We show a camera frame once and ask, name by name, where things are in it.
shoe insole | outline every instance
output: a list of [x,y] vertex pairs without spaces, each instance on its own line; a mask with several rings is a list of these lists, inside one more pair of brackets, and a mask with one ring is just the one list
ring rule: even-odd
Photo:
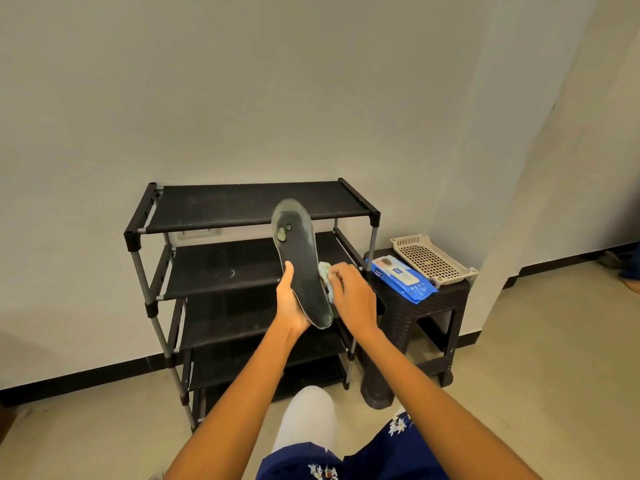
[[271,230],[282,269],[285,261],[293,264],[291,288],[300,308],[316,327],[331,326],[333,315],[318,273],[316,235],[308,212],[297,200],[284,199],[273,211]]

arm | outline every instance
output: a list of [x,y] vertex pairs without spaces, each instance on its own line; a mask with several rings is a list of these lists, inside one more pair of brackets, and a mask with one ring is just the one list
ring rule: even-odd
[[291,290],[293,265],[285,265],[276,318],[240,375],[173,460],[166,480],[242,477],[289,353],[309,325]]
[[376,296],[353,265],[331,268],[334,302],[452,480],[539,476],[506,444],[437,387],[376,325]]

forearm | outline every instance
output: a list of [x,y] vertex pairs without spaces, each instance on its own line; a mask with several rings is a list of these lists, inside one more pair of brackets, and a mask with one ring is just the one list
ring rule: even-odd
[[274,321],[240,375],[173,461],[167,480],[240,479],[297,336]]
[[452,480],[539,479],[497,436],[410,363],[379,329],[358,341]]

shelf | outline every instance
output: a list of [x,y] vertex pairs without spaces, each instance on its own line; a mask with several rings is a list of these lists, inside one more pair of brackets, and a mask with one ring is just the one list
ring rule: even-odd
[[[332,232],[316,233],[316,245],[320,261],[352,262]],[[270,237],[183,246],[175,251],[164,299],[276,285],[281,277],[278,250]]]
[[163,188],[146,233],[268,224],[273,209],[286,198],[299,201],[312,219],[380,215],[343,179],[286,184],[178,185]]
[[[189,390],[233,381],[260,344],[262,336],[221,342],[193,350]],[[326,330],[309,328],[293,347],[287,366],[346,352],[337,324]]]
[[[280,379],[272,401],[281,401],[292,397],[307,386],[327,387],[340,384],[345,377],[346,373],[338,356],[293,365],[284,370],[284,375]],[[229,385],[230,383],[225,383],[206,389],[204,394],[206,414],[209,414]]]
[[276,285],[190,296],[180,350],[265,333],[276,316]]

left hand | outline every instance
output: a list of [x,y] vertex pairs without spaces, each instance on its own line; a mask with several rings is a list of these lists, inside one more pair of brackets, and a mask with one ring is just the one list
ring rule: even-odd
[[291,289],[291,281],[293,279],[293,265],[290,261],[284,263],[285,269],[280,284],[276,288],[278,298],[278,311],[276,313],[275,323],[283,324],[290,328],[293,336],[297,340],[302,332],[309,327],[309,320],[302,312],[298,299]]

